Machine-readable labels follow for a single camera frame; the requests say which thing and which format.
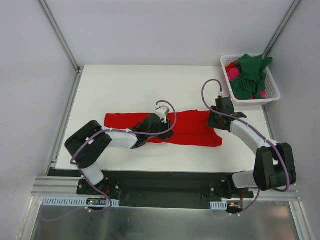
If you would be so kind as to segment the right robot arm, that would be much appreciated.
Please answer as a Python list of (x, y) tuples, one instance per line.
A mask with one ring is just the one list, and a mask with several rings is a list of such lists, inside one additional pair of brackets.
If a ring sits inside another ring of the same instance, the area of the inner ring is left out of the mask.
[(207, 126), (238, 137), (255, 155), (253, 170), (230, 174), (215, 188), (218, 195), (231, 199), (243, 189), (286, 192), (296, 183), (293, 150), (288, 143), (265, 137), (243, 112), (235, 111), (230, 97), (219, 96), (209, 109)]

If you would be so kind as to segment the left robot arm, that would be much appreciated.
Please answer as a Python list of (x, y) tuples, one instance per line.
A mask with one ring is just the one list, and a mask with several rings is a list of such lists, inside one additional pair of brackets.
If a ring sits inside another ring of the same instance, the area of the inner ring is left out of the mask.
[(87, 180), (88, 188), (99, 195), (107, 188), (107, 179), (97, 160), (107, 148), (137, 149), (153, 138), (167, 140), (173, 135), (173, 127), (167, 117), (155, 113), (126, 129), (103, 127), (92, 120), (69, 137), (64, 146), (71, 155), (70, 163)]

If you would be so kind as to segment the pink garment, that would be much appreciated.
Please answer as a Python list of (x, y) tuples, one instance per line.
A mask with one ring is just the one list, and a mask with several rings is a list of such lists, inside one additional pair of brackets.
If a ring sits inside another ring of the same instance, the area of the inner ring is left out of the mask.
[(230, 63), (228, 66), (226, 66), (225, 70), (226, 70), (226, 73), (227, 73), (228, 80), (230, 82), (233, 79), (237, 78), (240, 75), (240, 73), (242, 72), (241, 68), (236, 65), (235, 61)]

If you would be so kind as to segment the green t-shirt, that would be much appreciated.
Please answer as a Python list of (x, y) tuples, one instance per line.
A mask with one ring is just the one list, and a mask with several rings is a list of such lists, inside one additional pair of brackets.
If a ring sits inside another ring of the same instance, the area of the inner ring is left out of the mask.
[(230, 81), (230, 86), (236, 99), (244, 101), (266, 98), (265, 70), (272, 61), (272, 57), (244, 54), (234, 63), (239, 74)]

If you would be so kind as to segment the white plastic basket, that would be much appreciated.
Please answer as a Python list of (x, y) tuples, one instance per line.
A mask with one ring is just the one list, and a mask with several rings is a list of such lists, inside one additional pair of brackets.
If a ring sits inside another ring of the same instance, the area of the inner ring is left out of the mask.
[(233, 101), (233, 103), (236, 106), (261, 106), (261, 105), (265, 105), (267, 103), (270, 102), (274, 102), (280, 99), (281, 95), (280, 92), (278, 90), (278, 87), (276, 85), (276, 82), (269, 70), (269, 68), (267, 67), (265, 69), (265, 73), (266, 73), (266, 80), (265, 80), (265, 98), (264, 99), (253, 99), (253, 100), (238, 100), (236, 99), (236, 97), (233, 94), (232, 88), (231, 88), (231, 84), (230, 81), (228, 79), (227, 76), (227, 72), (226, 72), (226, 66), (228, 66), (230, 63), (232, 62), (236, 62), (239, 58), (241, 58), (243, 55), (223, 55), (220, 58), (220, 62), (221, 62), (221, 66), (223, 69), (223, 73), (225, 76), (225, 81), (226, 81), (226, 85), (227, 85), (227, 90), (230, 94), (230, 97)]

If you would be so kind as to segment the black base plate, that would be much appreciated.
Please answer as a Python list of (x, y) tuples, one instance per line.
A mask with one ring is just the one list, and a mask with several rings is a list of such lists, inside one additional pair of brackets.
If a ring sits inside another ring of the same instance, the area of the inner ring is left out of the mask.
[(237, 189), (230, 173), (104, 171), (98, 189), (122, 207), (209, 209), (223, 199), (252, 200), (253, 192)]

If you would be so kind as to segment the right aluminium frame post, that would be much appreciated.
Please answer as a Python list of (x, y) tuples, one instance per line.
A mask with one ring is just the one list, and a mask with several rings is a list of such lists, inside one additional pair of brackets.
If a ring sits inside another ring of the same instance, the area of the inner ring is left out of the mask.
[(267, 58), (270, 55), (274, 46), (276, 45), (277, 41), (279, 40), (280, 36), (282, 35), (284, 30), (286, 29), (287, 25), (289, 24), (290, 20), (292, 19), (292, 17), (296, 13), (296, 11), (298, 10), (298, 8), (300, 7), (302, 2), (303, 2), (302, 0), (293, 0), (291, 2), (291, 4), (289, 5), (288, 9), (286, 10), (284, 16), (280, 20), (277, 28), (275, 29), (272, 37), (270, 38), (270, 40), (268, 41), (268, 43), (265, 47), (265, 49), (262, 53), (263, 58)]

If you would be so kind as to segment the aluminium frame post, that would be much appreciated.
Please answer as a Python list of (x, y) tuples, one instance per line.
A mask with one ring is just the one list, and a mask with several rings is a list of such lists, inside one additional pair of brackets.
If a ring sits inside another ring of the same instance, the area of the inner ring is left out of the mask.
[(59, 27), (59, 24), (57, 20), (55, 19), (49, 4), (46, 0), (37, 0), (41, 10), (43, 11), (46, 19), (48, 20), (48, 23), (50, 27), (52, 28), (55, 36), (57, 37), (57, 40), (62, 47), (62, 50), (64, 51), (67, 59), (69, 60), (72, 68), (75, 70), (75, 72), (78, 74), (81, 71), (81, 66), (78, 64), (74, 54), (72, 53), (72, 50), (69, 46), (69, 44), (66, 41), (66, 38), (64, 37), (63, 32), (61, 31), (61, 28)]
[(298, 8), (300, 7), (302, 2), (303, 2), (302, 0), (293, 0), (291, 2), (291, 4), (289, 5), (288, 9), (286, 10), (284, 16), (280, 20), (277, 28), (275, 29), (272, 37), (270, 38), (270, 40), (268, 41), (268, 43), (265, 47), (265, 49), (262, 53), (263, 58), (267, 58), (270, 55), (274, 46), (276, 45), (277, 41), (279, 40), (280, 36), (282, 35), (284, 30), (286, 29), (287, 25), (289, 24), (290, 20), (292, 19), (292, 17), (296, 13), (296, 11), (298, 10)]

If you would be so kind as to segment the left aluminium frame post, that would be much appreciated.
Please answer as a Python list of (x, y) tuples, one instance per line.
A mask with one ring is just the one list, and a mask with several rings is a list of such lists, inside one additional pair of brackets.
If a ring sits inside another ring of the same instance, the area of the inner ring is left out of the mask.
[(62, 50), (64, 51), (67, 59), (69, 60), (72, 68), (75, 70), (75, 72), (78, 74), (81, 71), (81, 66), (78, 64), (74, 54), (72, 53), (72, 50), (69, 46), (69, 44), (66, 41), (66, 38), (64, 37), (63, 32), (61, 31), (61, 28), (59, 27), (59, 24), (57, 20), (55, 19), (49, 4), (46, 0), (37, 0), (41, 10), (43, 11), (46, 19), (48, 20), (48, 23), (50, 27), (52, 28), (55, 36), (57, 37), (57, 40), (62, 47)]

